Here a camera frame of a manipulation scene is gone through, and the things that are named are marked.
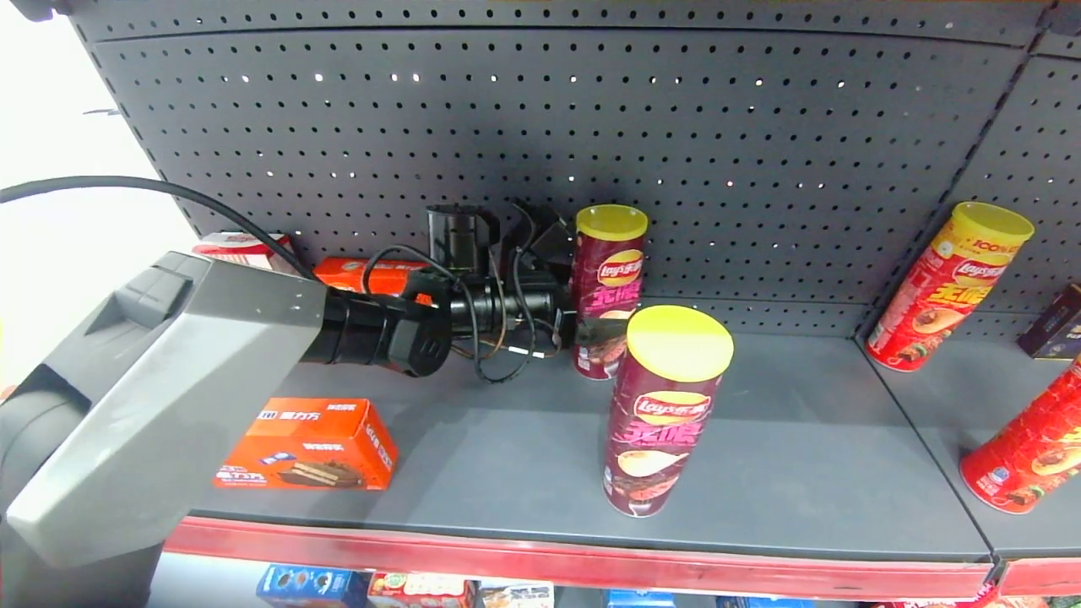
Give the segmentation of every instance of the lay's chips can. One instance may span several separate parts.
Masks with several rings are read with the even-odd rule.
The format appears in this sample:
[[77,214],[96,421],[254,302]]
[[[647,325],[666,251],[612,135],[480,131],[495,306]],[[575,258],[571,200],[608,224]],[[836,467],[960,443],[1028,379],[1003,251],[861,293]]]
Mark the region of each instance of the lay's chips can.
[[961,459],[961,477],[979,500],[1006,513],[1081,474],[1081,358],[989,441]]
[[660,511],[698,442],[732,335],[716,319],[684,306],[650,306],[627,325],[609,412],[602,487],[631,517]]
[[[588,319],[627,319],[642,295],[645,228],[641,211],[623,204],[598,204],[578,212],[571,298],[578,323]],[[622,333],[576,344],[574,367],[591,380],[615,378],[626,346]]]
[[958,203],[867,339],[871,357],[893,370],[919,369],[990,293],[1033,232],[1013,211]]

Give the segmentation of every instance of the perforated metal panel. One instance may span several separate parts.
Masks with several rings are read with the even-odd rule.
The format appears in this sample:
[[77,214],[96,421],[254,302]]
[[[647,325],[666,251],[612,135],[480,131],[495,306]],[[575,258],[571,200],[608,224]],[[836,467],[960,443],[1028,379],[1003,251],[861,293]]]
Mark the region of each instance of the perforated metal panel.
[[88,2],[75,22],[161,175],[309,262],[421,246],[444,200],[508,220],[512,197],[617,201],[653,220],[646,295],[850,335],[1044,4],[920,6]]
[[958,182],[952,199],[1001,204],[1036,224],[982,310],[1030,321],[1081,280],[1079,117],[1081,63],[1033,58]]
[[1047,32],[1036,45],[1036,52],[1041,55],[1081,60],[1081,39]]
[[559,27],[841,31],[1026,45],[1047,2],[222,2],[93,0],[77,5],[84,40],[320,28]]

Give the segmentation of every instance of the blue snack box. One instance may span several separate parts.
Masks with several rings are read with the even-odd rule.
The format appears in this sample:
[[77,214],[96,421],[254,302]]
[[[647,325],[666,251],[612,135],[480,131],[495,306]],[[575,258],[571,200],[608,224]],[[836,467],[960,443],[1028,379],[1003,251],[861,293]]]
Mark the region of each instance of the blue snack box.
[[717,608],[814,608],[812,599],[718,596]]
[[364,608],[368,577],[351,570],[272,564],[255,596],[275,608]]
[[631,589],[610,589],[604,592],[608,608],[676,608],[676,597],[666,591],[635,591]]

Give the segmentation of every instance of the maroon chips can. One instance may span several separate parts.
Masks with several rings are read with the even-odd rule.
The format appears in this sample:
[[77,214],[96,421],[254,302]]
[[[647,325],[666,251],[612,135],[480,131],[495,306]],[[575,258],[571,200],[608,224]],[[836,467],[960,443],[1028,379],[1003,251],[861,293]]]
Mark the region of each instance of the maroon chips can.
[[[571,296],[578,323],[627,319],[642,294],[642,246],[649,219],[623,204],[598,204],[578,212]],[[592,380],[615,376],[626,346],[623,332],[574,347],[574,367]]]
[[683,306],[651,306],[627,326],[609,413],[603,489],[620,513],[668,500],[698,442],[734,345],[724,326]]

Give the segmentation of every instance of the chocolate wafer image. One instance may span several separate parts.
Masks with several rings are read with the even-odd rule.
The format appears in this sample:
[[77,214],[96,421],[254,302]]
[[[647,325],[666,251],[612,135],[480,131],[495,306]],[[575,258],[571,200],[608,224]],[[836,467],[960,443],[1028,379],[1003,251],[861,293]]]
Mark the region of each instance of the chocolate wafer image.
[[282,481],[296,486],[349,488],[360,484],[360,475],[337,462],[297,462],[278,474]]

